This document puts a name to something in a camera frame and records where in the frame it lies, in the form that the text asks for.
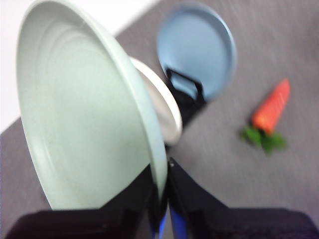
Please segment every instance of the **toy carrot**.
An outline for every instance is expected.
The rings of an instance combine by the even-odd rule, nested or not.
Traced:
[[[241,136],[257,146],[262,146],[267,153],[271,153],[273,148],[285,147],[286,141],[274,131],[289,94],[289,81],[283,79],[254,112],[251,118],[252,126],[246,127]]]

